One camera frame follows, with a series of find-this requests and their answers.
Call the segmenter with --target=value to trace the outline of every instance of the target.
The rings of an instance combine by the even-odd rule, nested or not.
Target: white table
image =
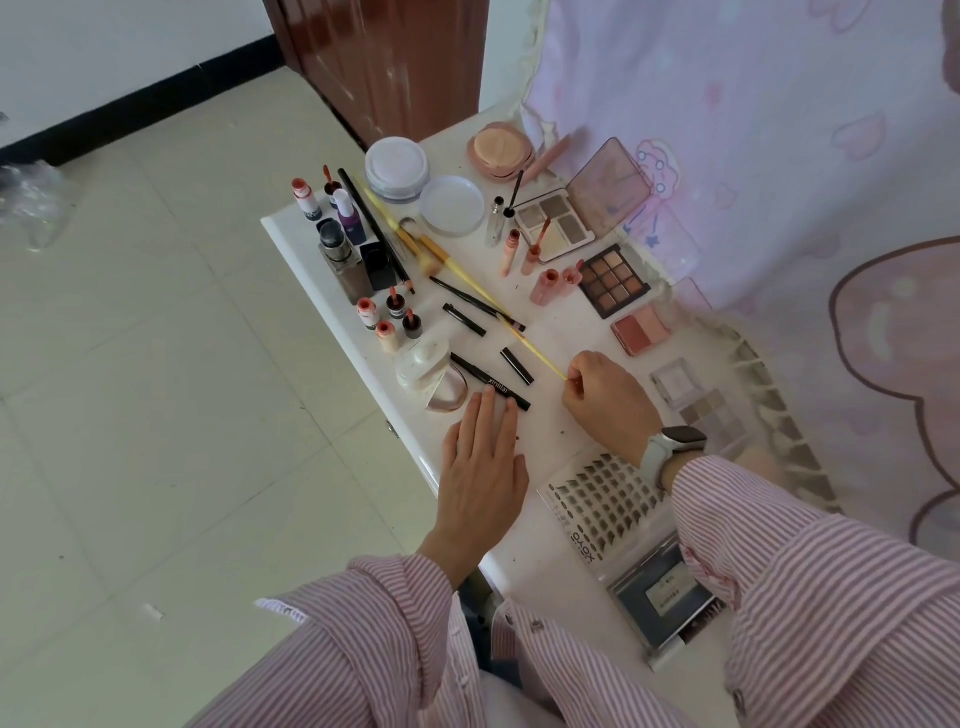
[[[504,113],[501,108],[490,109],[424,141],[422,147],[430,160],[431,176],[452,174],[467,177],[484,192],[488,204],[498,194],[509,198],[510,189],[506,185],[485,182],[470,167],[465,154],[468,139],[487,123],[503,118]],[[363,170],[349,172],[355,180],[363,179]],[[310,179],[321,176],[319,170],[304,170],[304,173],[308,177],[312,174]],[[550,175],[544,175],[535,184],[524,187],[518,201],[535,197],[538,190],[547,191],[560,186],[549,178]],[[416,217],[417,206],[395,206],[393,214],[397,220],[406,215]],[[319,236],[314,226],[306,221],[296,204],[264,218],[262,222],[436,493],[441,441],[450,425],[460,419],[462,411],[449,415],[427,412],[399,386],[392,358],[382,351],[376,337],[361,325],[354,306],[318,250]],[[380,226],[388,229],[382,221]],[[536,277],[524,278],[519,274],[522,246],[514,271],[507,279],[501,279],[495,272],[501,249],[491,250],[484,246],[485,231],[486,223],[463,238],[434,237],[527,325],[531,341],[561,368],[565,368],[577,352],[593,349],[613,357],[641,381],[679,355],[694,366],[706,384],[728,376],[723,353],[715,343],[694,329],[680,331],[656,349],[632,359],[622,351],[610,331],[609,324],[615,318],[601,321],[578,292],[545,309],[533,306],[528,296]],[[594,242],[581,251],[582,257],[589,257],[606,245],[603,241]],[[570,264],[566,258],[557,263]],[[449,339],[454,352],[500,379],[533,405],[528,413],[521,413],[517,444],[518,451],[527,456],[531,488],[519,520],[481,564],[481,570],[491,585],[502,595],[515,598],[557,620],[575,635],[592,643],[630,671],[639,682],[686,711],[700,725],[736,725],[732,702],[723,688],[730,614],[717,619],[655,674],[643,661],[640,642],[631,627],[581,562],[536,492],[539,483],[588,445],[587,435],[561,404],[563,381],[493,319],[424,279],[413,260],[404,261],[404,265],[414,277],[417,288],[417,295],[408,297],[408,304],[422,317],[425,333],[442,333]],[[448,272],[442,273],[442,278],[462,290],[467,289]],[[385,299],[385,292],[378,294],[377,305],[385,308]],[[443,313],[442,306],[447,301],[486,328],[488,335],[480,338]],[[536,381],[532,386],[525,387],[499,355],[505,346],[511,347],[534,376]],[[469,376],[468,384],[471,391],[481,388],[479,382]],[[659,398],[654,399],[664,419],[676,424],[676,414]]]

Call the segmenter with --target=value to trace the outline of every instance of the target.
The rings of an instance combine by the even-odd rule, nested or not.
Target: striped shirt
[[[955,564],[717,457],[683,468],[673,505],[684,559],[736,612],[726,679],[743,725],[960,726]],[[358,558],[262,606],[300,627],[191,726],[487,725],[457,596],[427,558]],[[567,725],[692,725],[510,599],[492,651]]]

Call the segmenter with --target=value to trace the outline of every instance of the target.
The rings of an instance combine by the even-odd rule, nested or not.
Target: wooden door
[[[288,64],[368,146],[477,112],[489,0],[264,2]]]

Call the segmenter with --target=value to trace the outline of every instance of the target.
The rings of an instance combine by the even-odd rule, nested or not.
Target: right hand
[[[663,429],[640,383],[600,352],[580,352],[570,362],[564,407],[590,437],[636,467],[647,441]]]

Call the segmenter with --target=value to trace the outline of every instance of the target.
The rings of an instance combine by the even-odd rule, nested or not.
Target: nail polish bottle
[[[340,218],[340,224],[344,226],[344,232],[353,245],[363,245],[367,242],[367,234],[364,232],[363,223],[360,221],[360,212],[353,206],[353,201],[345,189],[338,189],[333,193],[333,199],[337,203],[337,216]]]

